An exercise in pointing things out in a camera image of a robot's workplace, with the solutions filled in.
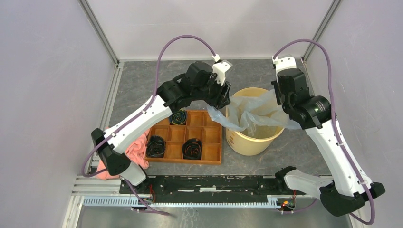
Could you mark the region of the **light blue plastic trash bag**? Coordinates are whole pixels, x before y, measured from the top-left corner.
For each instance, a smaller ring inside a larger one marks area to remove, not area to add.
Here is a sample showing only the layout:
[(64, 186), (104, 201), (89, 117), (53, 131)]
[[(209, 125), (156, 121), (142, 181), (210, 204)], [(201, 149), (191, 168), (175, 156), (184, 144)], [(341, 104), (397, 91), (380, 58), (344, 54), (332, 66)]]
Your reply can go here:
[(233, 95), (230, 101), (226, 106), (227, 116), (212, 106), (207, 107), (210, 118), (229, 130), (246, 130), (253, 135), (261, 126), (301, 129), (300, 124), (290, 120), (282, 106), (277, 104), (274, 90), (264, 91), (258, 96)]

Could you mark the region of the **yellow round trash bin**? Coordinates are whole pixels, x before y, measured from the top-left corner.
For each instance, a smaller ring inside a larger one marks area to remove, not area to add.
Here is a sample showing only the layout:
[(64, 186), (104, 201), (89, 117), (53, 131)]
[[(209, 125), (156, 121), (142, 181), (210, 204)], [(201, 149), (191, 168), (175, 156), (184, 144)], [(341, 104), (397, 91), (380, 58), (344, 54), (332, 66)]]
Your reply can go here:
[[(268, 90), (263, 88), (249, 87), (237, 91), (231, 98), (238, 96), (258, 97), (266, 92)], [(269, 138), (255, 139), (225, 128), (225, 137), (227, 143), (235, 152), (245, 156), (254, 156), (263, 152), (283, 131), (284, 128), (274, 127), (274, 132)]]

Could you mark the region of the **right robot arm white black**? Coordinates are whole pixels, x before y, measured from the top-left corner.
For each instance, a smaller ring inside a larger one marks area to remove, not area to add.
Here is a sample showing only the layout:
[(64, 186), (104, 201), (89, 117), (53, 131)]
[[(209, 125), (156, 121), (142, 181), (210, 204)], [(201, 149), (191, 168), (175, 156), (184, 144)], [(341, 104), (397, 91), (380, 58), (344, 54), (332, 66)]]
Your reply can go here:
[(370, 198), (385, 193), (383, 184), (373, 182), (358, 165), (339, 130), (332, 125), (331, 104), (323, 96), (309, 93), (305, 74), (297, 68), (276, 71), (277, 103), (313, 140), (324, 158), (332, 179), (320, 178), (288, 166), (275, 174), (277, 192), (298, 190), (321, 201), (332, 215), (340, 217), (363, 207)]

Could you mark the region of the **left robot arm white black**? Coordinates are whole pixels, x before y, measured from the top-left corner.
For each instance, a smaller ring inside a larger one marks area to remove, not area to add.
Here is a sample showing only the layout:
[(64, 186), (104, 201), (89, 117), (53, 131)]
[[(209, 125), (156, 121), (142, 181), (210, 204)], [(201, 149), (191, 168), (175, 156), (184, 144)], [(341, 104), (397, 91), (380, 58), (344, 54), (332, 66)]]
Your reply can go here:
[(121, 176), (137, 193), (145, 193), (149, 180), (143, 169), (128, 158), (126, 149), (145, 131), (193, 101), (204, 101), (216, 109), (229, 105), (230, 83), (226, 81), (226, 72), (231, 67), (226, 60), (212, 66), (196, 61), (185, 73), (162, 83), (155, 96), (120, 123), (104, 131), (93, 130), (95, 151), (109, 174)]

